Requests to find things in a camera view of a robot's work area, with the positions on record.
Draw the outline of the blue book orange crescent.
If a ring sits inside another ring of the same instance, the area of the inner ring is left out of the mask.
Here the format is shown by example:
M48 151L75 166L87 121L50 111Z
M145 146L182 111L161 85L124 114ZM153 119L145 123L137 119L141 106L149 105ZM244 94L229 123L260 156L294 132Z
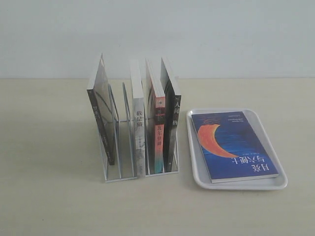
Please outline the blue book orange crescent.
M242 111L192 114L191 118L211 182L279 175Z

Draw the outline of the red teal spine book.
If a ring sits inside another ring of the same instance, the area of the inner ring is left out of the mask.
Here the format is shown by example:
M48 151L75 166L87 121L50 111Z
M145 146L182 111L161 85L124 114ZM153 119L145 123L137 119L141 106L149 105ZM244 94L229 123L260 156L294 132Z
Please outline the red teal spine book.
M161 81L155 77L151 62L146 63L147 86L147 131L150 171L162 173L163 169L163 136L165 124L165 93Z

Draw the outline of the black rightmost book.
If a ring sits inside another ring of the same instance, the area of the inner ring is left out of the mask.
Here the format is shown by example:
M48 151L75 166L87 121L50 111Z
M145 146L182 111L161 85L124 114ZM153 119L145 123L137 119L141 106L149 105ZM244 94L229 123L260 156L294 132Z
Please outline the black rightmost book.
M176 132L181 106L181 92L167 57L161 58L160 81L165 93L165 122L163 158L164 170L172 171Z

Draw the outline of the white spine book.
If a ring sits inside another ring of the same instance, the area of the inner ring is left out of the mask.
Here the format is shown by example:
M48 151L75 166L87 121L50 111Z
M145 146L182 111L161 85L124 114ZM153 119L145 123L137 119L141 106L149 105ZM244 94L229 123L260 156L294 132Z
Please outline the white spine book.
M138 60L132 60L130 62L130 79L132 89L134 158L137 177L142 178L146 175L145 110Z

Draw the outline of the dark grey leftmost book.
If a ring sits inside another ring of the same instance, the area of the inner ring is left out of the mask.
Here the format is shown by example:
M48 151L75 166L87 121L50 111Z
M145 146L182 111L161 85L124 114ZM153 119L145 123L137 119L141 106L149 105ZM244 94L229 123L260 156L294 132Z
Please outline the dark grey leftmost book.
M87 85L87 93L92 106L98 131L110 165L115 164L115 131L110 103L108 78L105 71L103 53L97 58Z

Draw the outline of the white plastic tray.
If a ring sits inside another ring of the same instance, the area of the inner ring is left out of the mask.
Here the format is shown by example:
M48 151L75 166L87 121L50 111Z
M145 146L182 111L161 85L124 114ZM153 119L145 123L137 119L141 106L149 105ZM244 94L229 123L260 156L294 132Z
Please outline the white plastic tray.
M276 166L279 172L279 175L277 177L221 183L211 182L205 160L203 158L202 151L197 139L197 135L192 123L191 115L233 111L242 111L245 114L254 132L256 133L257 137L265 148L267 154L271 157L274 165ZM200 187L216 190L281 190L287 186L287 176L274 151L274 148L271 145L271 142L258 115L254 111L249 109L192 109L187 112L186 120L193 178Z

